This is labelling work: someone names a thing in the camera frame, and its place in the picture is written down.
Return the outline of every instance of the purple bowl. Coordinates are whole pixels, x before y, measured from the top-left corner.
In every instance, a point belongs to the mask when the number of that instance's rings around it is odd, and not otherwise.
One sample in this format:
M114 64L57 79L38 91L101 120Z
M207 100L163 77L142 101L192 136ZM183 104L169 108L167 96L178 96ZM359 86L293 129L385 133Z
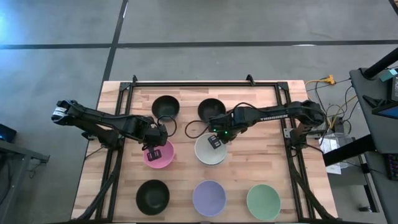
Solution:
M226 205L226 193L219 183L205 180L193 190L193 206L206 217L219 215Z

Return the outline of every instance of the butcher block table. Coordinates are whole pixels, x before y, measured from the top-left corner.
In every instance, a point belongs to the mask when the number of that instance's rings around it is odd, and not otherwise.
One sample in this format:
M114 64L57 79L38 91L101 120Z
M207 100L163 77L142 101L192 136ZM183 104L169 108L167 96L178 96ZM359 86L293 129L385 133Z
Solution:
M289 84L292 101L308 99L302 80L284 80L283 82ZM114 114L119 84L120 82L104 82L97 110ZM244 134L239 134L232 143L227 145L226 159L216 166L206 166L195 157L196 139L190 139L184 133L184 128L189 121L199 119L197 108L202 100L217 98L225 104L227 110L242 101L257 107L275 106L277 102L274 88L266 86L134 87L130 114L153 116L152 103L162 95L174 96L180 102L180 112L176 117L178 129L175 135L169 138L174 145L175 157L166 168L150 168L144 164L142 145L131 139L126 140L114 222L261 222L250 214L246 205L249 189L257 184L270 185L276 189L281 198L282 209L275 222L297 221L280 121L257 123ZM166 127L171 133L174 128L173 122L166 123ZM205 128L204 124L193 124L189 127L188 133L194 136L203 128ZM316 140L309 140L308 143L319 147ZM98 141L90 142L87 154L99 147ZM306 148L303 150L303 157L312 192L327 211L337 217L322 154L312 148ZM85 161L72 218L81 215L100 190L105 159L106 149L103 149ZM165 182L170 190L170 202L167 208L155 216L141 213L135 201L140 185L151 179ZM226 208L216 217L204 217L193 207L193 189L204 180L215 180L226 190ZM308 217L304 194L301 189L299 192L304 217ZM104 201L104 215L108 211L109 195L110 190Z

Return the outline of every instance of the concrete floor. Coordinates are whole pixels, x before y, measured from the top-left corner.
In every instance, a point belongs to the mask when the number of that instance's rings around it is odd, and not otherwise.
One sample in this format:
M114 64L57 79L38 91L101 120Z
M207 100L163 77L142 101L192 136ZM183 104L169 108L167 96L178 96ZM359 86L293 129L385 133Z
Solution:
M111 43L121 5L3 0L0 45ZM395 40L397 29L387 0L130 0L119 42ZM257 80L313 80L333 74L345 80L351 69L370 66L396 47L118 49L109 79L242 80L251 74ZM51 155L33 179L26 178L9 223L70 218L87 141L79 129L57 126L50 116L62 99L96 106L108 55L109 49L0 50L0 123L19 132L18 145ZM350 85L320 89L323 103L342 104ZM359 106L350 121L352 136L369 133ZM331 185L339 217L386 222L382 213L356 211L366 205L362 188Z

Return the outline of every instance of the white bowl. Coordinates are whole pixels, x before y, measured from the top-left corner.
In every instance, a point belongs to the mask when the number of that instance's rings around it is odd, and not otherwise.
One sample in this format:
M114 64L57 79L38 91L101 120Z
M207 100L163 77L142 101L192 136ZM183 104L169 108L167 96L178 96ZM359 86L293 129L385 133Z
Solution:
M207 133L200 136L195 143L195 155L197 158L206 165L217 165L221 163L226 155L226 146L221 143L221 146L213 149L207 140L214 133Z

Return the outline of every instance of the green bowl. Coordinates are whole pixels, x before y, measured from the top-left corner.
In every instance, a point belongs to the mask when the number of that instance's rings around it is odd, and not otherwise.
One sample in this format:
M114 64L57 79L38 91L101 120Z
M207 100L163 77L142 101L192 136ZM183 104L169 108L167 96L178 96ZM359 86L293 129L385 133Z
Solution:
M280 212L278 192L271 186L259 184L249 190L246 198L250 213L257 219L274 220Z

